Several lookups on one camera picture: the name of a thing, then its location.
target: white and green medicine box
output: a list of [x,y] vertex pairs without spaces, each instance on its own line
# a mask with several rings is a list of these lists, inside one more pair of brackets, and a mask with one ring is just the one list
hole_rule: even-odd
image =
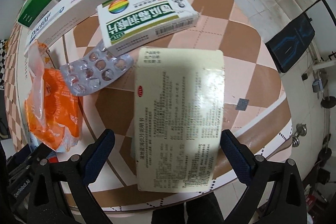
[[36,24],[61,0],[26,0],[17,22],[33,30]]
[[104,45],[114,56],[194,27],[199,19],[187,0],[108,0],[97,12]]

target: white and pink box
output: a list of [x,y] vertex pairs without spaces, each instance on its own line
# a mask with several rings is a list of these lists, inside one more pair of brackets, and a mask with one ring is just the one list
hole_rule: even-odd
[[96,8],[107,0],[61,0],[28,33],[25,56],[34,40],[50,47],[65,33],[96,13]]

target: rainbow circle logo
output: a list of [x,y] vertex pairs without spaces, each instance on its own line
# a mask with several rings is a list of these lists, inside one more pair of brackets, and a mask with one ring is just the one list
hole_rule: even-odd
[[111,14],[117,14],[124,11],[129,5],[128,0],[114,0],[109,6]]

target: red oval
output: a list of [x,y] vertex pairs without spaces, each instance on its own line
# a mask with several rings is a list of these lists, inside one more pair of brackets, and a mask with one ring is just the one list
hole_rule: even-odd
[[141,97],[142,96],[142,86],[138,87],[138,96]]

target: orange plastic wrapper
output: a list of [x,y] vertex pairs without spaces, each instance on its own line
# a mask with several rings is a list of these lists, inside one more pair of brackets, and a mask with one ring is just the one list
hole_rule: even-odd
[[28,57],[34,75],[25,100],[29,130],[56,152],[67,152],[79,139],[78,97],[70,93],[60,71],[52,68],[46,45],[35,42]]

